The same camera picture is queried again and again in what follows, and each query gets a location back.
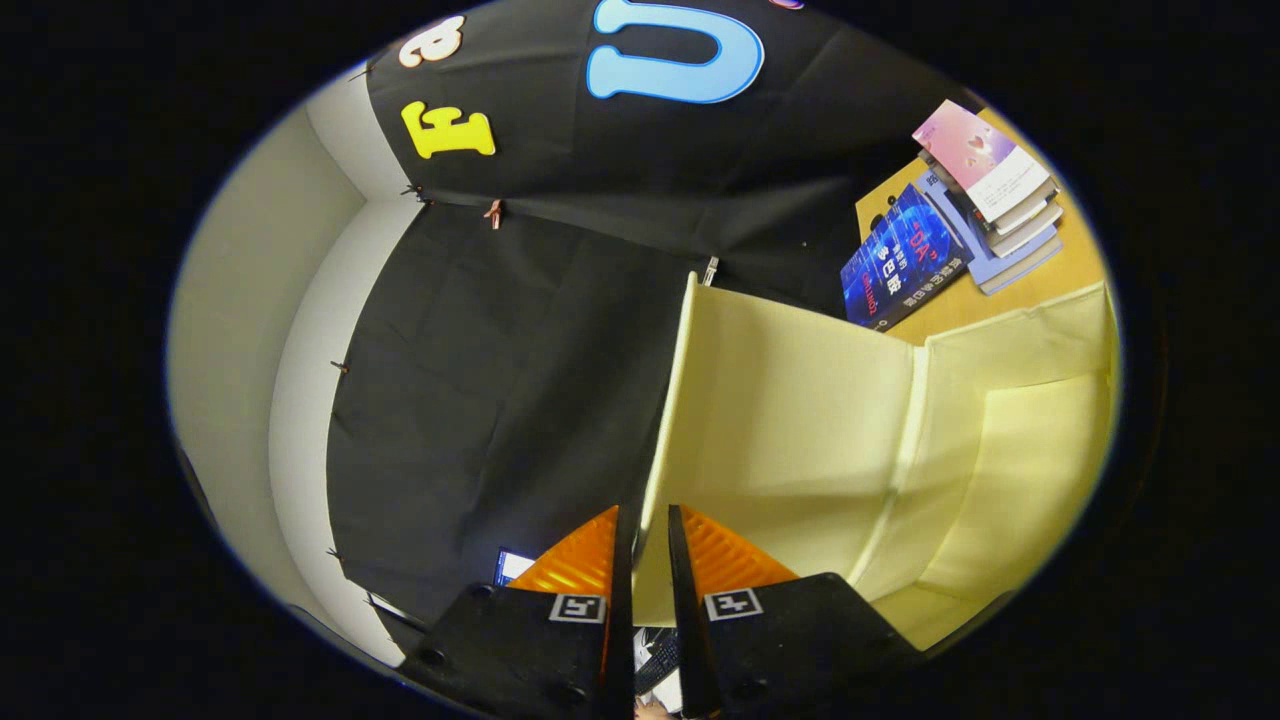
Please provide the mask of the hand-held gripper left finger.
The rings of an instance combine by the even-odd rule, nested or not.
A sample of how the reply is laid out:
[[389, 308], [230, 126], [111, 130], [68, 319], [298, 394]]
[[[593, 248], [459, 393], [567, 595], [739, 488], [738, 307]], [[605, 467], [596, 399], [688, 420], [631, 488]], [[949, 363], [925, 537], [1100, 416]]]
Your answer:
[[509, 584], [468, 585], [402, 676], [479, 719], [631, 719], [634, 537], [611, 506]]

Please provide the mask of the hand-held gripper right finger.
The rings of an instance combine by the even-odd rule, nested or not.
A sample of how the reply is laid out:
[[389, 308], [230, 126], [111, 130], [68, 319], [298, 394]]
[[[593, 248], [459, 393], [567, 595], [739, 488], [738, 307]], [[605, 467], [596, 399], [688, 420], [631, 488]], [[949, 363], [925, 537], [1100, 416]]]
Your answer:
[[686, 710], [704, 719], [856, 719], [923, 653], [841, 575], [800, 577], [684, 505], [668, 515]]

